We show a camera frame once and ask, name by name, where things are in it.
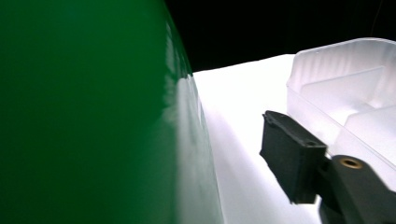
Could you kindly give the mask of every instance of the dark backdrop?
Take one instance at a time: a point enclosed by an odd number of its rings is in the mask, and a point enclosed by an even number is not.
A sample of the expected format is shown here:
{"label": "dark backdrop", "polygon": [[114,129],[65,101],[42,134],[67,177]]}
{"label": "dark backdrop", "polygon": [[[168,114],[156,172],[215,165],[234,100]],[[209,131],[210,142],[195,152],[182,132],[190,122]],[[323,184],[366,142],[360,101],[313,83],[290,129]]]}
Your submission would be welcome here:
{"label": "dark backdrop", "polygon": [[396,40],[394,0],[166,0],[194,72],[359,37]]}

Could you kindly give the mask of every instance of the plastic container lid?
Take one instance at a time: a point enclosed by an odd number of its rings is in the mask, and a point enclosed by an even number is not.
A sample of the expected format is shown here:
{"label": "plastic container lid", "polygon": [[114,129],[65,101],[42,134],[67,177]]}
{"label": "plastic container lid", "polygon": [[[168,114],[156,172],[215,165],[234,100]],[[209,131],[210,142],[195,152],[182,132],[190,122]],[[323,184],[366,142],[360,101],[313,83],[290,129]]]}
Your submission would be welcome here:
{"label": "plastic container lid", "polygon": [[288,113],[331,156],[368,162],[396,190],[396,42],[362,38],[300,51]]}

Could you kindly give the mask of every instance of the white surface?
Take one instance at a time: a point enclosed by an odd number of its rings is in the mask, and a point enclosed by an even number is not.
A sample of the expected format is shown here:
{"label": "white surface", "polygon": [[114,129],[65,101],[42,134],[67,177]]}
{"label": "white surface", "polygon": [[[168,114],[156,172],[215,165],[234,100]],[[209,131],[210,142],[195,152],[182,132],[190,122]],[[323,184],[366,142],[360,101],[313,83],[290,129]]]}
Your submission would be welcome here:
{"label": "white surface", "polygon": [[194,74],[226,224],[320,223],[316,205],[290,204],[264,159],[262,114],[286,113],[294,55]]}

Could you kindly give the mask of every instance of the brass screw hole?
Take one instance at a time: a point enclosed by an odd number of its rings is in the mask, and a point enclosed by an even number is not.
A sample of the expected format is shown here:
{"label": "brass screw hole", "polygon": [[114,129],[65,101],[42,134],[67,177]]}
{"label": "brass screw hole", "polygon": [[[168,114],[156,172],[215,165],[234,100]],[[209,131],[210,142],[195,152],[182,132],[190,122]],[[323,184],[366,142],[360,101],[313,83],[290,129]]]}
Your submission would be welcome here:
{"label": "brass screw hole", "polygon": [[363,165],[356,160],[350,159],[350,158],[343,158],[340,160],[341,164],[345,165],[348,168],[352,169],[361,169]]}

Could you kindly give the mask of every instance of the green surface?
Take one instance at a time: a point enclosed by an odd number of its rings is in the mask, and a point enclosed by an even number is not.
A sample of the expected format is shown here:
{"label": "green surface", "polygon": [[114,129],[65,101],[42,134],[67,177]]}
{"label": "green surface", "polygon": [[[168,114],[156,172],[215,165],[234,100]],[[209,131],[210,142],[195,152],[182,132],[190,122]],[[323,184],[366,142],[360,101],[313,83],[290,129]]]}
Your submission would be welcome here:
{"label": "green surface", "polygon": [[0,223],[187,223],[193,181],[221,222],[202,123],[209,173],[180,175],[200,167],[181,167],[179,115],[199,112],[178,110],[196,90],[177,90],[190,69],[162,1],[3,1],[0,21]]}

